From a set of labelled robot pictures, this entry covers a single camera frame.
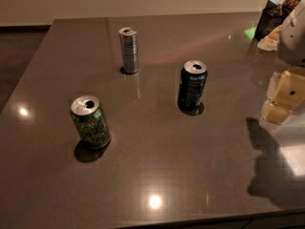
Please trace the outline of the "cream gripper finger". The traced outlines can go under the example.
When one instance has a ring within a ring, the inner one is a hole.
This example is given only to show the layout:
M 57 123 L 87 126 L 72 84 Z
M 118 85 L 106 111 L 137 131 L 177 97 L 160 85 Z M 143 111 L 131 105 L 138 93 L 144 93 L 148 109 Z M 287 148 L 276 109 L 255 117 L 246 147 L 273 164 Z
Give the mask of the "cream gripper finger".
M 305 69 L 294 67 L 270 78 L 261 116 L 265 121 L 282 124 L 305 100 Z

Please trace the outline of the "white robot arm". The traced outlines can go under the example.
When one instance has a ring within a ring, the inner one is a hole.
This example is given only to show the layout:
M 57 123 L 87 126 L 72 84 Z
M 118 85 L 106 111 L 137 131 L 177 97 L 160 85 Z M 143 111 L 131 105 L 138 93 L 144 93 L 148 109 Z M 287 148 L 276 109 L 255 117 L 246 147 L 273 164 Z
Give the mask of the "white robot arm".
M 280 125 L 305 100 L 305 0 L 284 20 L 279 31 L 279 57 L 293 67 L 273 73 L 261 116 Z

